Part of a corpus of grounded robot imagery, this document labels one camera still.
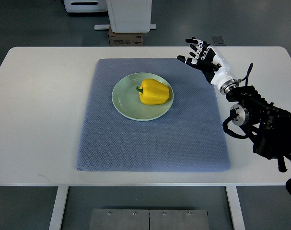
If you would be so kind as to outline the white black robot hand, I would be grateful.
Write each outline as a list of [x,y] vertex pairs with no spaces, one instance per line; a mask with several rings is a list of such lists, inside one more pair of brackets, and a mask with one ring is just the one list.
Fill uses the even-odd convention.
[[217,48],[195,37],[186,39],[186,42],[193,51],[188,57],[178,55],[178,60],[202,71],[207,82],[215,85],[223,95],[239,86],[238,79],[231,74],[229,64]]

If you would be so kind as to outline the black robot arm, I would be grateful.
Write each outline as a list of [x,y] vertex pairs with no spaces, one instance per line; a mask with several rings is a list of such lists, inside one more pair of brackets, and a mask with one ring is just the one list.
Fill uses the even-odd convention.
[[252,85],[230,86],[226,99],[233,102],[223,131],[237,139],[250,139],[253,153],[278,161],[278,170],[287,171],[291,162],[291,113],[268,103]]

